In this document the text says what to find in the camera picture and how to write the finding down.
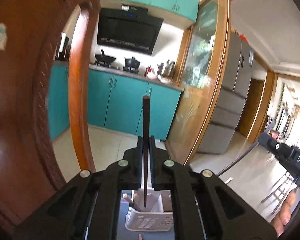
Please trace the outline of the person's right hand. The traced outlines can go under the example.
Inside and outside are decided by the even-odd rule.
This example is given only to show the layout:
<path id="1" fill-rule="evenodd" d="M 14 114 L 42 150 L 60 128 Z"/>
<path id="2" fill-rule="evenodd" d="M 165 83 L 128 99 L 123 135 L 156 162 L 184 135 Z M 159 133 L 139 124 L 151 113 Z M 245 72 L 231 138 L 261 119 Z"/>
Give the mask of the person's right hand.
<path id="1" fill-rule="evenodd" d="M 295 204 L 296 201 L 296 189 L 289 192 L 286 199 L 283 201 L 280 211 L 275 215 L 271 221 L 271 225 L 275 229 L 277 236 L 280 237 L 284 232 L 285 225 L 291 219 L 290 208 Z"/>

